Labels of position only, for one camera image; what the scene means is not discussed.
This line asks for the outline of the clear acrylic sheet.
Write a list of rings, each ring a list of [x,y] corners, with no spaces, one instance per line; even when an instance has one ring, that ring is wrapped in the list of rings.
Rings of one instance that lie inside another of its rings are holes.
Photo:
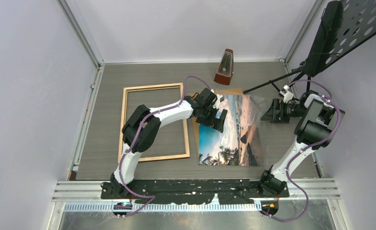
[[[268,122],[261,117],[271,99],[257,95],[223,95],[220,107],[228,111],[224,132],[214,144],[212,165],[264,166],[268,143]]]

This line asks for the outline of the light wooden picture frame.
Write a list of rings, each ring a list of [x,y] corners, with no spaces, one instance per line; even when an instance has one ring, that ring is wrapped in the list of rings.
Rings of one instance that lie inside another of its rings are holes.
[[[129,92],[140,92],[140,91],[154,91],[154,90],[166,90],[166,89],[179,89],[180,96],[184,95],[184,86],[183,83],[168,83],[168,84],[157,84],[157,85],[146,85],[146,86],[133,86],[125,87],[123,89],[123,99],[122,99],[122,111],[121,111],[121,128],[126,122],[126,111],[127,111],[127,100]],[[187,129],[187,120],[182,119],[183,126],[183,140],[184,140],[184,154],[168,155],[168,156],[155,156],[155,157],[141,157],[139,162],[149,162],[149,161],[165,161],[165,160],[176,160],[176,159],[186,159],[190,157],[190,148],[189,148],[189,138],[188,138],[188,129]]]

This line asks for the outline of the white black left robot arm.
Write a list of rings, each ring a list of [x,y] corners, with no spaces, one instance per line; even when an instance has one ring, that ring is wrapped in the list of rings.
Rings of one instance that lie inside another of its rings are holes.
[[[130,183],[134,180],[140,157],[152,146],[163,126],[194,117],[197,123],[222,133],[228,113],[219,107],[223,100],[223,95],[204,88],[194,96],[184,96],[166,106],[138,106],[121,130],[121,159],[110,180],[101,183],[101,199],[127,198],[132,193]]]

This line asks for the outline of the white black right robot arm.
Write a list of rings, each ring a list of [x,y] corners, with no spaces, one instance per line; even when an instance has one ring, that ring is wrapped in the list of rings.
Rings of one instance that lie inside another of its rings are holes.
[[[315,91],[304,93],[300,99],[273,99],[270,108],[261,117],[262,121],[288,123],[292,117],[300,120],[294,130],[294,142],[286,154],[262,173],[258,183],[259,194],[266,197],[280,195],[301,162],[331,143],[344,116],[344,110],[336,108]]]

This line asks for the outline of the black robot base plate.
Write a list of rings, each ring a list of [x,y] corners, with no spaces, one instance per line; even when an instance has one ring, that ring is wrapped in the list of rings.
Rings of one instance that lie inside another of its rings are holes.
[[[253,198],[287,198],[285,188],[276,195],[258,186],[258,180],[142,180],[124,188],[117,182],[101,183],[101,199],[134,200],[137,204],[209,204],[216,197],[221,204],[249,204]]]

